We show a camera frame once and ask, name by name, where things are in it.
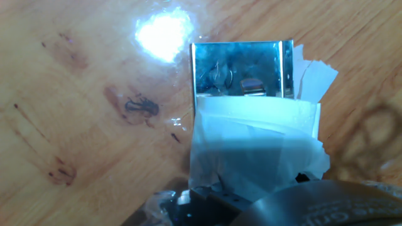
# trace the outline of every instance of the dark object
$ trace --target dark object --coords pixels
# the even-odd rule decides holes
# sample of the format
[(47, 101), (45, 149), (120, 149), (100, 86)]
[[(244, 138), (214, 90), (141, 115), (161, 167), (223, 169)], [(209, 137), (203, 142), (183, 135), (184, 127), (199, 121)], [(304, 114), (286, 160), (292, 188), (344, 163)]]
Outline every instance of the dark object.
[(179, 142), (181, 144), (180, 140), (176, 137), (176, 134), (171, 133), (170, 135), (174, 138), (174, 140), (176, 140), (177, 142)]
[(144, 110), (146, 112), (149, 112), (153, 116), (159, 113), (158, 104), (148, 100), (145, 97), (139, 99), (141, 103), (135, 103), (130, 97), (128, 97), (128, 99), (129, 101), (124, 105), (124, 108), (126, 108), (128, 112), (134, 110)]
[(235, 194), (196, 187), (189, 198), (163, 204), (175, 226), (394, 225), (402, 200), (362, 184), (309, 181), (251, 203)]

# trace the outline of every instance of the metal plate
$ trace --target metal plate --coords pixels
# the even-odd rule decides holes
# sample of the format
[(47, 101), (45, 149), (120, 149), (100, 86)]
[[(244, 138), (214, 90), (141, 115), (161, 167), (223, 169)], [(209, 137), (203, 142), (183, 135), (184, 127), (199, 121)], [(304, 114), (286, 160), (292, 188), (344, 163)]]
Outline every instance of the metal plate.
[(293, 40), (193, 43), (191, 49), (195, 103), (199, 96), (293, 98)]

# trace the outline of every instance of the wooden table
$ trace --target wooden table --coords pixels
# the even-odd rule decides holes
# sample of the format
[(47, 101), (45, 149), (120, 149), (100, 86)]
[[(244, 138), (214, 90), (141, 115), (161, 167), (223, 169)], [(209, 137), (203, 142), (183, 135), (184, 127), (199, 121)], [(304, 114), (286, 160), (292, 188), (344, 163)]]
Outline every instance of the wooden table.
[(402, 185), (401, 10), (399, 0), (1, 1), (0, 225), (119, 225), (153, 192), (185, 184), (194, 41), (304, 44), (305, 58), (339, 71), (322, 99), (326, 177)]

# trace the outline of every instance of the crumpled paper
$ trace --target crumpled paper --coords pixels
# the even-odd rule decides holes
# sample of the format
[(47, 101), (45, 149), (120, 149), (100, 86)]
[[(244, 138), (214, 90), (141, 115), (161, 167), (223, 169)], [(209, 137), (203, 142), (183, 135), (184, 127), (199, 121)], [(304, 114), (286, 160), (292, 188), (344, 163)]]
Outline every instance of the crumpled paper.
[(304, 60), (303, 45), (293, 49), (293, 86), (295, 99), (318, 103), (338, 75), (322, 61)]
[(321, 178), (329, 156), (317, 140), (320, 104), (276, 97), (199, 97), (190, 155), (190, 187), (223, 180), (252, 202)]

